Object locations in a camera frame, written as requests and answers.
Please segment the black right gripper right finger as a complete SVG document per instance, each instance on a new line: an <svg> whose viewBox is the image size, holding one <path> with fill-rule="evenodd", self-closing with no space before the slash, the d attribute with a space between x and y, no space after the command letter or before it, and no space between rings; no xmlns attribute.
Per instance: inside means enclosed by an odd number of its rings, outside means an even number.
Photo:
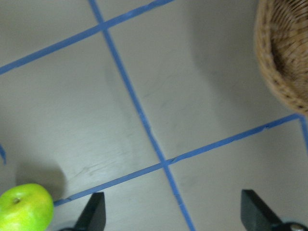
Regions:
<svg viewBox="0 0 308 231"><path fill-rule="evenodd" d="M246 231L306 231L295 221L282 221L251 189L241 191L241 222Z"/></svg>

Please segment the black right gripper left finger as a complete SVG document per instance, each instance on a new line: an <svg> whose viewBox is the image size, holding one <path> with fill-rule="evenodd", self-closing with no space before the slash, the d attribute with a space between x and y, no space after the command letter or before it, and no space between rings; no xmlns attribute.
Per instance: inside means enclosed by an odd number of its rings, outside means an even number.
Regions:
<svg viewBox="0 0 308 231"><path fill-rule="evenodd" d="M93 193L73 227L62 231L103 231L106 226L104 192Z"/></svg>

